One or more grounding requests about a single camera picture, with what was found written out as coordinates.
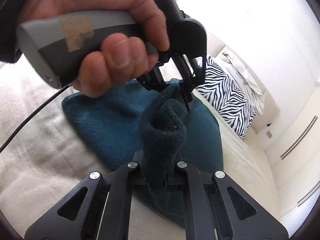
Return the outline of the person's left hand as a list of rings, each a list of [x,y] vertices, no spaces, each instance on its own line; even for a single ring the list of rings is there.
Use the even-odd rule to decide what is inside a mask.
[[[153,0],[27,0],[20,22],[96,9],[128,11],[143,26],[146,39],[157,50],[169,49],[166,19]],[[96,98],[112,87],[148,73],[157,61],[158,56],[148,54],[140,38],[115,33],[104,39],[100,49],[84,58],[70,86]]]

